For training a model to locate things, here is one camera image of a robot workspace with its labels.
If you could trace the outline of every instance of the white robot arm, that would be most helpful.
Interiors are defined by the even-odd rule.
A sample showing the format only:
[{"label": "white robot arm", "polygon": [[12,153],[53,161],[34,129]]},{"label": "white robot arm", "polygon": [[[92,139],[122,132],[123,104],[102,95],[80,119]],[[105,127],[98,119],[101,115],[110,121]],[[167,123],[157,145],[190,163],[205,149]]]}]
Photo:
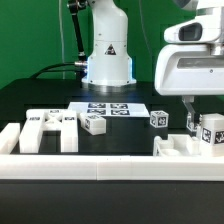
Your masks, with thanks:
[{"label": "white robot arm", "polygon": [[127,54],[127,15],[113,0],[70,0],[72,4],[75,13],[88,4],[93,14],[93,52],[87,59],[87,75],[82,86],[103,92],[119,92],[135,86],[132,59]]},{"label": "white robot arm", "polygon": [[155,88],[161,95],[224,94],[223,0],[199,0],[195,19],[168,28],[164,38],[171,44],[157,60]]},{"label": "white robot arm", "polygon": [[181,9],[194,11],[197,8],[199,0],[173,0],[173,2]]},{"label": "white robot arm", "polygon": [[223,0],[175,0],[186,10],[196,10],[195,19],[170,27],[164,38],[168,43],[212,43],[223,41]]}]

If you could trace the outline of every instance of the marker cube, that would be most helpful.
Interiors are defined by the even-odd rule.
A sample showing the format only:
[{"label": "marker cube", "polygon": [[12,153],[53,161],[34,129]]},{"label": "marker cube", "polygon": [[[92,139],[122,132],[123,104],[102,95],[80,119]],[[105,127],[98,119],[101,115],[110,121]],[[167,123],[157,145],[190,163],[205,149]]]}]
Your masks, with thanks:
[{"label": "marker cube", "polygon": [[201,155],[224,156],[224,116],[221,114],[203,115],[201,130]]},{"label": "marker cube", "polygon": [[168,126],[169,114],[159,110],[151,111],[150,113],[150,124],[155,128],[164,128]]},{"label": "marker cube", "polygon": [[81,127],[92,135],[100,135],[106,133],[106,119],[96,115],[81,113]]},{"label": "marker cube", "polygon": [[65,111],[61,126],[61,152],[78,152],[78,127],[75,111]]}]

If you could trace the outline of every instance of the green backdrop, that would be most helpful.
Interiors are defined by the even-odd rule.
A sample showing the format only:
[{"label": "green backdrop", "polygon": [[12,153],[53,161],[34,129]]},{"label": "green backdrop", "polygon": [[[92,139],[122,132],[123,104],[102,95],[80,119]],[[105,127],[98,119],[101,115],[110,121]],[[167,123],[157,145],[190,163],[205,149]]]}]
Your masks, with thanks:
[{"label": "green backdrop", "polygon": [[[172,0],[142,0],[149,54],[141,27],[138,0],[115,0],[129,18],[128,53],[134,61],[134,76],[152,81],[159,51],[166,44],[164,30],[193,18]],[[67,1],[62,0],[65,61],[77,59],[76,40]],[[91,9],[79,12],[86,53],[92,51]],[[0,88],[19,78],[32,75],[48,65],[62,62],[59,28],[59,0],[0,0]],[[43,77],[62,78],[62,74]]]}]

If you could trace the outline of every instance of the warning triangle sticker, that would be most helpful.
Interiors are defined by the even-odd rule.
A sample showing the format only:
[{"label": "warning triangle sticker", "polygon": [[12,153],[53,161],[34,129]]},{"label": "warning triangle sticker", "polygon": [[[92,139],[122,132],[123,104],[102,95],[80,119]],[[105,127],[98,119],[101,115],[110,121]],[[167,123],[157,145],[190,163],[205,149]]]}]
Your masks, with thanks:
[{"label": "warning triangle sticker", "polygon": [[106,55],[116,55],[116,52],[115,52],[114,47],[113,47],[112,44],[108,47],[108,49],[107,49],[105,54]]}]

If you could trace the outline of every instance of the printed marker sheet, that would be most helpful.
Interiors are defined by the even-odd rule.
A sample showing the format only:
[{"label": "printed marker sheet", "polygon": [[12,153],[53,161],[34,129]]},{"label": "printed marker sheet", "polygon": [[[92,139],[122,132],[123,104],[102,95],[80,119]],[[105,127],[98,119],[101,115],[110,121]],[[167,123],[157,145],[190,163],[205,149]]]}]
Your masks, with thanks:
[{"label": "printed marker sheet", "polygon": [[145,104],[138,103],[71,102],[68,109],[105,117],[150,117]]}]

